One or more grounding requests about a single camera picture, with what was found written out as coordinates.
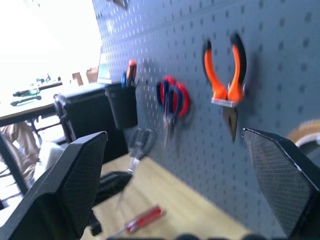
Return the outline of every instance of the orange plier handle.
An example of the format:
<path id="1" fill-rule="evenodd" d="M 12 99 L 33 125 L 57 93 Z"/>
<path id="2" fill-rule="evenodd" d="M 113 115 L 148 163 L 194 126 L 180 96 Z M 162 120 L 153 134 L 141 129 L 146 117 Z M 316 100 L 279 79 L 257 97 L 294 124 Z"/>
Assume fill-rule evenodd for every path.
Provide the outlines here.
<path id="1" fill-rule="evenodd" d="M 235 61 L 235 71 L 228 92 L 216 75 L 212 61 L 212 45 L 210 40 L 205 42 L 203 46 L 203 67 L 206 77 L 212 85 L 213 99 L 239 102 L 244 97 L 242 85 L 247 70 L 246 51 L 241 38 L 237 33 L 232 34 L 230 40 Z"/>

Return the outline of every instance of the pen holder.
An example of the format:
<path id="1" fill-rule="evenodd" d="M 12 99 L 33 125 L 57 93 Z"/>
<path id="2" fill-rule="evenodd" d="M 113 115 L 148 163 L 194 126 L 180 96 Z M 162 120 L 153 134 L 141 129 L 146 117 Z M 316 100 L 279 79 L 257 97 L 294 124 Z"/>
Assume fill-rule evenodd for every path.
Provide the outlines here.
<path id="1" fill-rule="evenodd" d="M 118 130 L 132 128 L 138 125 L 136 88 L 122 87 L 121 83 L 110 84 L 105 87 L 111 111 Z"/>

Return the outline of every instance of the screwdriver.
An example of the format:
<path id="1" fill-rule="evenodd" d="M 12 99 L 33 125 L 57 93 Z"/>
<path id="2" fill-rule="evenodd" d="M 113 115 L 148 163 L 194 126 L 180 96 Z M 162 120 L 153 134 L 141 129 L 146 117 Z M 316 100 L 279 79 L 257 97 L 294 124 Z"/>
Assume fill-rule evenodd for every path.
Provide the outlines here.
<path id="1" fill-rule="evenodd" d="M 124 232 L 127 232 L 128 234 L 134 233 L 135 231 L 159 219 L 165 214 L 166 212 L 163 209 L 161 209 L 160 206 L 156 205 L 153 208 L 135 217 L 129 223 L 125 224 L 122 229 L 117 231 L 115 234 L 109 236 L 105 240 L 113 239 Z"/>
<path id="2" fill-rule="evenodd" d="M 128 68 L 126 70 L 126 86 L 131 87 L 132 83 L 135 82 L 137 73 L 137 63 L 135 60 L 130 60 L 128 63 Z"/>

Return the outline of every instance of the blue scissors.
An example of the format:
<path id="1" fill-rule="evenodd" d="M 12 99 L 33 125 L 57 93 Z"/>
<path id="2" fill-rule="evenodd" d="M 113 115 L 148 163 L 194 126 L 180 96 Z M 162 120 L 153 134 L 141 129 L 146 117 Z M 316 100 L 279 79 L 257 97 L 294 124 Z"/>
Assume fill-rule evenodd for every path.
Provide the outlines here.
<path id="1" fill-rule="evenodd" d="M 163 80 L 156 84 L 157 102 L 163 112 L 164 147 L 167 147 L 169 133 L 183 107 L 183 93 L 169 81 Z"/>

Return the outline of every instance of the desk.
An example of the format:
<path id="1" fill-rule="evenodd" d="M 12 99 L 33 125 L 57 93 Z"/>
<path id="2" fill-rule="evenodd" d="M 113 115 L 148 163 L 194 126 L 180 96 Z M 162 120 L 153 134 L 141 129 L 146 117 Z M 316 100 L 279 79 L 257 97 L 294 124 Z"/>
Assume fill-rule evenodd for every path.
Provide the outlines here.
<path id="1" fill-rule="evenodd" d="M 58 94 L 65 86 L 55 86 L 41 90 L 41 100 L 34 100 L 19 106 L 9 103 L 0 103 L 0 127 L 37 118 L 41 115 L 54 114 L 54 95 Z"/>
<path id="2" fill-rule="evenodd" d="M 104 164 L 102 173 L 128 169 L 129 160 L 126 155 Z M 155 204 L 167 211 L 166 216 L 138 230 L 132 237 L 161 237 L 169 240 L 183 233 L 191 233 L 200 239 L 241 239 L 250 232 L 150 158 L 138 165 L 122 205 L 116 210 L 118 198 L 116 195 L 94 208 L 103 233 L 94 238 L 87 228 L 81 240 L 104 240 L 122 228 L 124 223 Z"/>

